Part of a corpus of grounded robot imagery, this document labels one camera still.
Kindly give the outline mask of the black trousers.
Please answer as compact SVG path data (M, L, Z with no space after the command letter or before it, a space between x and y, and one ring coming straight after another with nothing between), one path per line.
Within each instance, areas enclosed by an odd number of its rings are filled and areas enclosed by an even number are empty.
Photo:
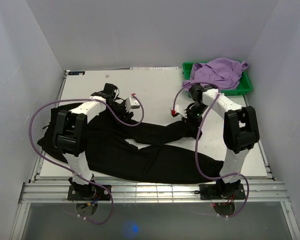
M128 120L118 123L109 110L87 125L85 157L92 171L116 178L147 183L200 184L219 176L223 162L170 143L195 138L197 131L178 120L169 125Z

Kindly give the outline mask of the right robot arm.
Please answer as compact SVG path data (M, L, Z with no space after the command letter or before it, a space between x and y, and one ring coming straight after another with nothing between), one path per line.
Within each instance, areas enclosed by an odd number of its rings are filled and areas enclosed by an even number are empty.
M244 161L260 140L256 111L252 106L241 106L233 102L221 94L215 85L202 86L195 83L188 92L194 104L186 108L186 120L201 118L201 128L210 110L214 110L223 119L223 141L227 149L219 177L209 177L200 169L198 139L195 141L194 155L199 173L208 180L216 181L208 192L227 199L240 190Z

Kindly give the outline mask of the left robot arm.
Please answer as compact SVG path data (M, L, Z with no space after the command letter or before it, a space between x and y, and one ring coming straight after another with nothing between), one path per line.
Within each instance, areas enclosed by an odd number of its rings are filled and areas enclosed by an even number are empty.
M53 145L61 151L69 168L74 171L69 182L74 191L85 200L91 200L97 194L95 185L78 177L80 175L91 182L94 180L85 157L88 123L107 107L110 107L122 122L132 118L132 109L141 107L133 96L124 99L121 103L116 102L118 95L117 86L106 83L103 90L92 93L88 101L70 110L60 110L56 116Z

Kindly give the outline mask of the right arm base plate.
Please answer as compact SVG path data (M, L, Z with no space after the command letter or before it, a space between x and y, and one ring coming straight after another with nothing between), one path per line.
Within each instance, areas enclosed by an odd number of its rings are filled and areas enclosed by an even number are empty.
M217 184L200 184L199 190L194 193L201 200L244 200L246 198L243 184L235 186L219 186Z

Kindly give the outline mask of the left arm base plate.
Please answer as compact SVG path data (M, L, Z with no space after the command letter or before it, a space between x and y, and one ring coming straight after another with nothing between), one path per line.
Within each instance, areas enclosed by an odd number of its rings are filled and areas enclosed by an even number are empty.
M102 185L89 187L88 189L80 189L78 187L70 186L68 189L68 201L109 201L110 192L112 191L111 185Z

